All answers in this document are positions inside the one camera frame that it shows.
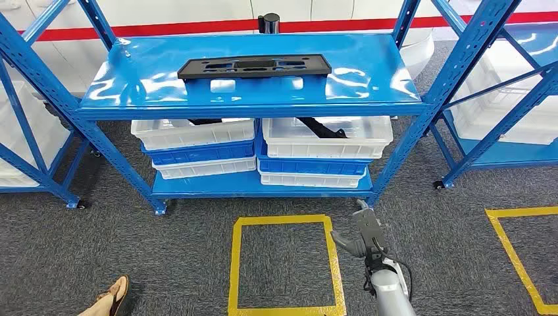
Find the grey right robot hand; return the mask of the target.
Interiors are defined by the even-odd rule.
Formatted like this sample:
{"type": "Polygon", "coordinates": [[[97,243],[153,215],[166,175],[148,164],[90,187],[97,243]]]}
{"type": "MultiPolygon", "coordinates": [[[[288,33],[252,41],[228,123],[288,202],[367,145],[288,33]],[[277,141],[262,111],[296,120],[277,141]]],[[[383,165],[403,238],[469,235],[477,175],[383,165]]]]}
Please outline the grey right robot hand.
{"type": "Polygon", "coordinates": [[[362,199],[357,203],[360,210],[352,214],[361,237],[356,240],[349,240],[342,237],[335,230],[330,235],[335,245],[348,252],[356,258],[369,258],[371,260],[382,260],[382,244],[385,242],[373,209],[362,199]]]}

